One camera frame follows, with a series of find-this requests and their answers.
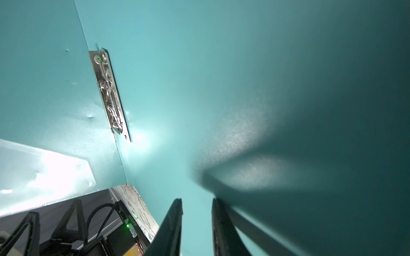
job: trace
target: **teal wall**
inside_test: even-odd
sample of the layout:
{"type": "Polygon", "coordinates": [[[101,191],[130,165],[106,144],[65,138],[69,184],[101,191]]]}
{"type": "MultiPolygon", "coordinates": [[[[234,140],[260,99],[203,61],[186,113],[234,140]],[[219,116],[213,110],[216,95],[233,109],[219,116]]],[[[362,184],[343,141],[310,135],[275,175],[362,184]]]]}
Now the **teal wall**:
{"type": "Polygon", "coordinates": [[[295,254],[405,253],[407,3],[75,3],[110,54],[130,183],[158,222],[183,200],[183,255],[212,255],[213,194],[295,254]]]}
{"type": "Polygon", "coordinates": [[[74,2],[1,1],[0,24],[0,138],[87,160],[95,190],[127,182],[74,2]]]}

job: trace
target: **metal bracket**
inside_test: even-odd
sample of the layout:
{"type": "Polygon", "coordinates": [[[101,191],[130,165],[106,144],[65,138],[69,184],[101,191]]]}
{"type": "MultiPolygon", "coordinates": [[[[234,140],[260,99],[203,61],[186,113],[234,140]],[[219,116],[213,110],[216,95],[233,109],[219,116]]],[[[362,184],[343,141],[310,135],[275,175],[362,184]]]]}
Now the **metal bracket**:
{"type": "Polygon", "coordinates": [[[131,142],[108,53],[104,49],[88,53],[111,130],[113,133],[116,131],[126,141],[131,142]]]}

